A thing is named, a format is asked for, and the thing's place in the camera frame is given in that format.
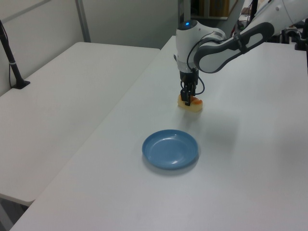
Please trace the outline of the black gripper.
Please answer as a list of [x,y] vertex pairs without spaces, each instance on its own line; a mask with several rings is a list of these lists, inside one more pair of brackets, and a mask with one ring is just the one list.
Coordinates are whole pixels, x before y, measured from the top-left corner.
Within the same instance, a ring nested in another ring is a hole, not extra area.
[[193,72],[184,73],[180,71],[180,85],[182,90],[180,91],[180,97],[185,106],[191,105],[191,97],[195,96],[196,86],[198,85],[199,71],[193,70]]

